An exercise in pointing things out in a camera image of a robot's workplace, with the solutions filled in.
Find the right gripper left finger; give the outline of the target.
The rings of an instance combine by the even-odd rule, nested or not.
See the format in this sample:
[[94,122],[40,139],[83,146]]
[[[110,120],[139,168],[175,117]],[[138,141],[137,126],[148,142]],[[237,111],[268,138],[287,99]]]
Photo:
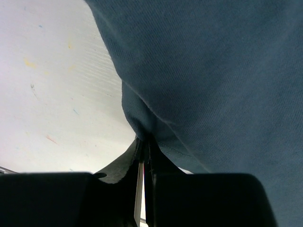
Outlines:
[[140,224],[142,142],[89,172],[0,176],[3,227],[137,227]]

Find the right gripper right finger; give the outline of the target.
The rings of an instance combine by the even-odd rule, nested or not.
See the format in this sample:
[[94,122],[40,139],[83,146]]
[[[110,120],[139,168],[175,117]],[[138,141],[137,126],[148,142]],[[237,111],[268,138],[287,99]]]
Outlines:
[[144,147],[150,227],[275,227],[261,182],[250,174],[186,174],[150,138]]

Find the teal blue t shirt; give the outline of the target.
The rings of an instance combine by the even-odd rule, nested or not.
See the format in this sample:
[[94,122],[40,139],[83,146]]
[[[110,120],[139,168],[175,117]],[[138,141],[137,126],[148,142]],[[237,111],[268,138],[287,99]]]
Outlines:
[[303,3],[89,0],[137,137],[193,173],[249,173],[303,224]]

